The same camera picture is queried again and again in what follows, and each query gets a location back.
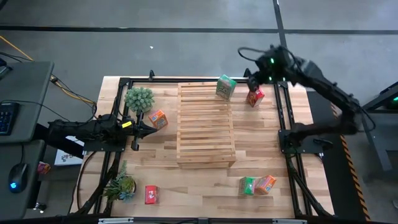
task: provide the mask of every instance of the concrete floor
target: concrete floor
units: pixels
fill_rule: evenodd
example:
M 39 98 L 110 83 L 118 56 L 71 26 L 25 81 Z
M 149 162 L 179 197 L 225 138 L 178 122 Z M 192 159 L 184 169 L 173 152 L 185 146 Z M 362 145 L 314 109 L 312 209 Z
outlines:
M 290 30 L 376 30 L 374 35 L 287 34 L 289 49 L 310 58 L 324 76 L 366 103 L 398 79 L 398 30 L 396 0 L 279 0 L 282 22 Z M 251 33 L 197 32 L 34 32 L 0 31 L 35 60 L 55 62 L 54 74 L 72 90 L 96 100 L 105 75 L 157 75 L 241 77 L 252 62 L 239 57 L 238 47 L 259 49 L 280 42 L 273 0 L 36 0 L 9 1 L 0 11 L 0 25 L 91 26 L 150 28 L 252 29 Z M 19 55 L 0 42 L 0 51 Z M 45 105 L 68 119 L 83 121 L 90 109 L 50 85 Z M 66 114 L 66 110 L 75 108 Z M 57 119 L 42 110 L 40 122 Z M 364 136 L 348 138 L 358 175 L 369 171 Z M 69 181 L 70 191 L 73 181 Z M 61 198 L 64 183 L 50 184 L 49 205 L 44 215 L 66 214 L 70 198 Z M 391 203 L 398 198 L 397 185 L 362 183 L 372 220 L 398 222 Z

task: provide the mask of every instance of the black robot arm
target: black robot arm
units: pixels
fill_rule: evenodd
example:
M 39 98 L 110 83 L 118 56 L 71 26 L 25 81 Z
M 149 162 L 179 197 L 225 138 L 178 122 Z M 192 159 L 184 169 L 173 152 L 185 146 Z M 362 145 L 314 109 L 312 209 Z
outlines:
M 271 46 L 269 50 L 263 51 L 263 55 L 255 60 L 255 63 L 259 67 L 258 72 L 252 74 L 248 69 L 245 71 L 250 90 L 253 91 L 265 83 L 290 81 L 293 86 L 299 83 L 313 88 L 341 110 L 338 119 L 327 123 L 307 125 L 295 123 L 289 135 L 286 136 L 286 141 L 292 147 L 299 147 L 303 139 L 311 135 L 355 134 L 358 132 L 358 123 L 362 112 L 358 100 L 338 88 L 336 83 L 327 80 L 314 62 L 295 57 L 285 47 Z
M 106 146 L 121 145 L 124 147 L 127 136 L 134 136 L 131 149 L 138 151 L 138 139 L 157 131 L 157 129 L 144 124 L 143 119 L 143 112 L 137 113 L 135 121 L 129 116 L 121 121 L 113 114 L 98 116 L 98 119 L 87 122 L 65 122 L 58 119 L 49 122 L 49 134 L 61 137 L 75 136 L 83 142 L 97 142 L 98 144 L 95 146 L 101 146 L 104 151 L 108 151 Z

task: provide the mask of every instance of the green succulent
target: green succulent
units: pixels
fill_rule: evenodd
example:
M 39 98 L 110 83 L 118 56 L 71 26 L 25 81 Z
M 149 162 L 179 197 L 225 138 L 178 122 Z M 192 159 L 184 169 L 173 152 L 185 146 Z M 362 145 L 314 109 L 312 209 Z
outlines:
M 122 168 L 118 176 L 109 182 L 105 187 L 104 196 L 110 201 L 122 200 L 129 202 L 134 196 L 136 183 L 130 176 L 126 176 L 127 161 L 123 161 Z
M 144 87 L 132 88 L 127 91 L 124 101 L 126 106 L 133 112 L 142 111 L 147 112 L 152 108 L 152 103 L 155 103 L 154 94 L 152 90 Z

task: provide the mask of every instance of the computer mouse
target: computer mouse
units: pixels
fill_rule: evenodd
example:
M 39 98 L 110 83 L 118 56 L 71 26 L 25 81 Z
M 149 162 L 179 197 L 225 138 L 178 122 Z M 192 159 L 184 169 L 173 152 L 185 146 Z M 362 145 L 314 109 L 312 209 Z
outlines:
M 13 166 L 8 175 L 8 186 L 12 193 L 21 193 L 27 184 L 28 164 L 18 163 Z

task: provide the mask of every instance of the keyboard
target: keyboard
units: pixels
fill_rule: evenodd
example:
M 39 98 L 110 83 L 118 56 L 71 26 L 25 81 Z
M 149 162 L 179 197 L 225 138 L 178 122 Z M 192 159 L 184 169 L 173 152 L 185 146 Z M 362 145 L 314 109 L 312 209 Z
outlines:
M 0 136 L 11 134 L 12 126 L 18 115 L 18 103 L 2 103 L 0 105 Z

